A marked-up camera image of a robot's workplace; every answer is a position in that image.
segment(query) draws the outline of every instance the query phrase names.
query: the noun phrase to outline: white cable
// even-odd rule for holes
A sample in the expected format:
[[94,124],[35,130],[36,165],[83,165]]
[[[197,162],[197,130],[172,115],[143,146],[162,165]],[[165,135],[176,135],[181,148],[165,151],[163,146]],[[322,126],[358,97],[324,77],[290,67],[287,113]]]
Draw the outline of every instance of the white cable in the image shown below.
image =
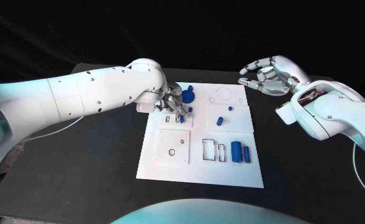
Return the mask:
[[358,176],[358,179],[360,179],[360,182],[361,182],[361,185],[362,187],[365,188],[365,185],[361,181],[361,178],[360,178],[360,173],[358,173],[358,170],[357,170],[357,164],[355,164],[355,148],[357,148],[357,144],[354,143],[354,151],[352,151],[352,163],[354,163],[354,170],[355,170],[355,173],[357,173],[357,176]]
[[73,125],[75,125],[77,122],[80,122],[80,120],[81,120],[83,118],[84,118],[84,116],[83,116],[73,124],[70,124],[65,128],[62,128],[61,130],[58,130],[58,131],[55,131],[55,132],[52,132],[52,133],[49,133],[49,134],[41,135],[41,136],[38,136],[38,137],[25,139],[25,140],[22,140],[19,143],[23,143],[23,142],[26,142],[26,141],[35,140],[35,139],[38,139],[38,138],[51,136],[51,135],[55,134],[55,133],[60,133],[61,131],[64,131],[65,129],[68,129]]

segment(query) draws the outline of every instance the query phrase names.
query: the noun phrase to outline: table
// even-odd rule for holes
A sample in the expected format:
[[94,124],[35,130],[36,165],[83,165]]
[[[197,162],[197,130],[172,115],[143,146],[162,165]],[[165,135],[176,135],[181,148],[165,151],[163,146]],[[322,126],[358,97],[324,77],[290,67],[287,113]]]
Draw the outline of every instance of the table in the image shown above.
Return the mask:
[[[106,67],[80,64],[75,72]],[[237,84],[237,72],[163,69],[169,81]],[[280,211],[312,223],[365,223],[365,190],[355,177],[352,141],[318,141],[274,109],[290,96],[247,89],[264,189],[136,179],[149,114],[132,104],[85,117],[26,143],[0,184],[0,216],[58,223],[110,223],[155,203],[211,198]],[[62,122],[35,135],[54,132]],[[365,153],[357,151],[365,179]]]

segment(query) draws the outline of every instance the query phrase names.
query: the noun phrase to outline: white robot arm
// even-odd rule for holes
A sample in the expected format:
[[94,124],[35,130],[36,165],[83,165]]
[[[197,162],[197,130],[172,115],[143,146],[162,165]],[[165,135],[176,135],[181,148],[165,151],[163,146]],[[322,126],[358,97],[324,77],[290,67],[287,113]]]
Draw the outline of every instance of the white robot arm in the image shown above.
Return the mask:
[[339,82],[312,82],[295,62],[280,55],[253,62],[240,73],[260,67],[259,81],[240,78],[238,82],[273,96],[293,93],[290,102],[276,109],[286,124],[298,121],[318,140],[342,133],[365,150],[365,99],[360,93]]
[[139,59],[49,79],[0,84],[0,161],[19,141],[52,124],[137,103],[137,112],[168,109],[186,115],[181,87],[168,83],[161,64]]

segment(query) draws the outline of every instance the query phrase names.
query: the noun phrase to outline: robotic hand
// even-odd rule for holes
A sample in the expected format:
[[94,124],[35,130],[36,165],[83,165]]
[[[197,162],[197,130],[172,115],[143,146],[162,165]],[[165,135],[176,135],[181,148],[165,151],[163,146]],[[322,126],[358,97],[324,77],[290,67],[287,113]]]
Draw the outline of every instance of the robotic hand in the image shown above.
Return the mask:
[[35,81],[0,84],[0,161],[22,139],[62,121],[132,102],[137,112],[166,109],[186,115],[181,86],[168,83],[161,64],[139,59],[126,67],[90,70]]
[[240,78],[238,82],[267,95],[293,93],[290,102],[276,109],[286,124],[298,121],[318,140],[342,133],[365,150],[365,98],[360,93],[339,82],[312,82],[295,62],[280,55],[249,64],[241,75],[260,67],[259,81]]

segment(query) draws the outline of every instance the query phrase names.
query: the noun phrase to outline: white platform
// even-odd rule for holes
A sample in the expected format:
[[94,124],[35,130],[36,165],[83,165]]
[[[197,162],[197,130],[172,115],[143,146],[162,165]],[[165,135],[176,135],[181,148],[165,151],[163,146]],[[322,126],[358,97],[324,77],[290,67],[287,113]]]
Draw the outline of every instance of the white platform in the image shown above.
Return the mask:
[[[176,123],[175,114],[168,112],[149,115],[137,178],[264,188],[244,86],[179,85],[184,90],[194,86],[195,100],[184,104],[186,110],[188,107],[194,110],[186,123]],[[224,117],[223,126],[215,124],[220,116]],[[204,139],[215,140],[215,161],[204,160]],[[250,147],[251,163],[233,162],[233,141]],[[218,160],[218,144],[224,144],[225,162]]]

